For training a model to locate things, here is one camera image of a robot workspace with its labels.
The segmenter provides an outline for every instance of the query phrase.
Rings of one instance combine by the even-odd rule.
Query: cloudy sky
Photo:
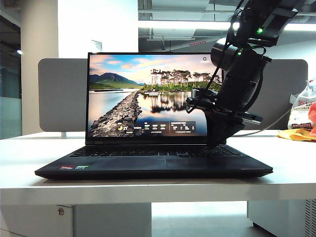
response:
[[[205,55],[102,55],[90,56],[90,75],[116,73],[137,83],[151,83],[151,70],[188,70],[193,74],[213,73],[210,54]]]

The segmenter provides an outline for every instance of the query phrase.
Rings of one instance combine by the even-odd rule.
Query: laptop screen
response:
[[[214,70],[209,53],[89,53],[86,137],[205,138],[205,115],[188,114],[186,99]]]

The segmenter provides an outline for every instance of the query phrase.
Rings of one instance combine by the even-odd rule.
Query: gray partition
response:
[[[250,112],[263,117],[260,125],[245,123],[246,129],[262,129],[291,108],[290,95],[300,93],[308,79],[308,64],[301,59],[275,59],[264,70],[260,94]],[[270,129],[287,129],[287,114]]]
[[[44,131],[85,131],[87,59],[39,62],[39,125]]]
[[[86,59],[46,58],[39,62],[39,124],[44,131],[85,131]],[[264,70],[260,95],[250,111],[263,116],[261,129],[273,123],[291,106],[290,94],[301,92],[307,80],[304,60],[275,59]],[[285,129],[288,116],[273,129]]]

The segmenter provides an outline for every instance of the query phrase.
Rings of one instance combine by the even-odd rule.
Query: red object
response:
[[[310,111],[308,112],[308,118],[313,123],[316,123],[316,102],[312,104]],[[310,137],[316,137],[316,127],[314,127],[310,132]]]
[[[316,102],[312,104],[310,111],[308,112],[308,118],[316,123]]]

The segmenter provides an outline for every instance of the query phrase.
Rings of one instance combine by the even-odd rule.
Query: wall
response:
[[[38,63],[58,57],[57,0],[21,1],[22,133],[40,132]]]
[[[137,7],[137,0],[59,0],[59,57],[87,58],[91,40],[103,52],[137,52]]]

